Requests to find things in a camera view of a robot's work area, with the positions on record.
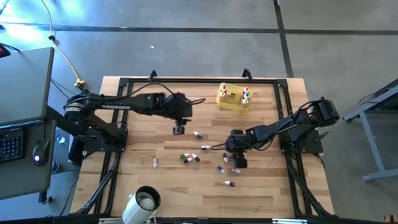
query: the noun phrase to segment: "black keyboard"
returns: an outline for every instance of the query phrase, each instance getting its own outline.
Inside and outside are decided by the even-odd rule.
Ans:
[[[23,137],[22,128],[0,131],[0,162],[14,161],[24,157]]]

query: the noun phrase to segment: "desk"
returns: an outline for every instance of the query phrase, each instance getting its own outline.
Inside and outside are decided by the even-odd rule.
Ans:
[[[101,93],[116,95],[119,78],[104,77]],[[296,110],[308,101],[304,82],[301,78],[287,79],[287,82],[292,106]],[[143,84],[135,83],[133,90]],[[249,151],[249,168],[241,169],[240,175],[229,170],[232,162],[223,162],[224,151],[200,149],[203,145],[225,142],[232,129],[246,129],[277,121],[272,85],[250,84],[254,90],[254,107],[243,114],[216,107],[219,83],[166,85],[172,91],[185,93],[191,100],[205,97],[206,101],[193,107],[192,122],[185,126],[185,135],[182,136],[172,135],[172,120],[129,112],[129,138],[119,166],[111,215],[121,216],[129,200],[128,195],[142,185],[151,185],[162,197],[158,217],[293,217],[286,162],[280,153],[278,138],[267,151]],[[157,91],[164,89],[151,85],[141,93]],[[97,115],[107,122],[111,122],[112,114],[109,110],[97,110]],[[198,131],[203,139],[197,139],[194,131]],[[195,153],[201,161],[183,164],[179,158],[183,153]],[[103,152],[94,152],[83,161],[71,212],[81,208],[97,187],[103,157]],[[154,157],[158,158],[156,169],[152,166]],[[319,158],[312,154],[303,154],[302,157],[309,189],[324,208],[333,213],[325,171]],[[228,169],[227,175],[216,170],[218,165]],[[236,186],[226,186],[223,183],[226,180],[235,182]],[[107,192],[106,189],[103,207],[108,198]],[[303,210],[302,194],[300,191],[298,194]]]

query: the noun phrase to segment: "yellow container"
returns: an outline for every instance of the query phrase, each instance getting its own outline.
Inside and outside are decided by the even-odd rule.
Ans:
[[[221,87],[225,85],[227,87],[226,90],[226,96],[220,97],[220,92],[221,92]],[[243,89],[246,86],[237,86],[237,85],[232,85],[228,83],[221,83],[220,87],[218,88],[217,92],[217,105],[222,108],[230,109],[230,110],[235,110],[238,112],[246,112],[251,108],[251,101],[253,98],[253,90],[250,88],[249,90],[249,106],[247,108],[244,108],[241,106],[242,102],[242,96],[243,96]],[[228,93],[234,93],[235,96],[228,96]]]

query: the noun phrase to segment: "concrete floor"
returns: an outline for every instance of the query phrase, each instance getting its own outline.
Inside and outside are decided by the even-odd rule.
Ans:
[[[278,28],[272,0],[45,2],[56,25]],[[398,28],[395,0],[279,2],[286,29]],[[49,20],[40,1],[10,0],[0,15],[2,22],[48,24]],[[3,26],[6,30],[0,30],[0,40],[5,44],[21,50],[50,45],[48,31],[34,26]],[[151,70],[159,75],[238,77],[248,67],[255,77],[287,77],[279,34],[59,31],[55,36],[93,92],[99,91],[104,75],[148,76]],[[362,96],[397,78],[396,35],[287,35],[286,38],[294,77],[305,79],[308,97],[314,100],[325,96],[333,100],[341,116],[357,108]],[[76,91],[72,88],[75,77],[58,52],[52,77]],[[52,86],[49,105],[61,111],[64,103],[65,97]],[[362,174],[376,171],[376,165],[361,123],[339,121],[324,130],[330,131],[323,147],[335,213],[378,221],[386,214],[396,214],[398,177],[362,181]],[[59,215],[75,175],[53,176],[50,191],[54,203],[38,205],[37,194],[0,201],[0,220]],[[22,209],[5,207],[8,203]]]

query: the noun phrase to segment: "wooden table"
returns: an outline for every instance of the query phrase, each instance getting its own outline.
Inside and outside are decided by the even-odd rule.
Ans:
[[[119,78],[104,77],[101,92],[116,95]],[[304,81],[301,78],[287,80],[292,107],[296,110],[308,101]],[[143,84],[135,83],[133,90]],[[185,126],[185,135],[179,136],[172,134],[174,121],[170,119],[129,112],[129,137],[119,167],[112,216],[121,216],[129,200],[128,195],[134,194],[142,185],[150,185],[162,197],[157,211],[159,217],[293,217],[285,157],[280,153],[278,138],[264,152],[249,151],[249,167],[241,169],[239,175],[230,171],[232,161],[227,164],[223,162],[224,151],[200,149],[200,146],[225,142],[232,129],[246,129],[277,121],[273,86],[250,84],[254,90],[254,107],[243,114],[217,108],[219,84],[168,83],[167,86],[172,91],[185,93],[191,100],[205,97],[206,101],[193,107],[192,122]],[[158,91],[165,90],[151,85],[141,93]],[[112,114],[110,110],[97,111],[97,115],[107,122],[111,121]],[[194,131],[198,131],[203,139],[197,139]],[[195,153],[201,161],[184,164],[179,158],[184,153]],[[81,208],[97,187],[103,157],[103,152],[94,152],[84,160],[71,212]],[[159,163],[156,169],[152,166],[155,157]],[[333,213],[321,161],[312,154],[303,154],[303,164],[308,187],[324,208]],[[226,175],[216,170],[218,165],[228,170]],[[226,186],[226,180],[235,182],[236,186]],[[105,189],[103,207],[108,198],[107,192],[108,189]],[[298,194],[303,210],[301,191],[298,190]]]

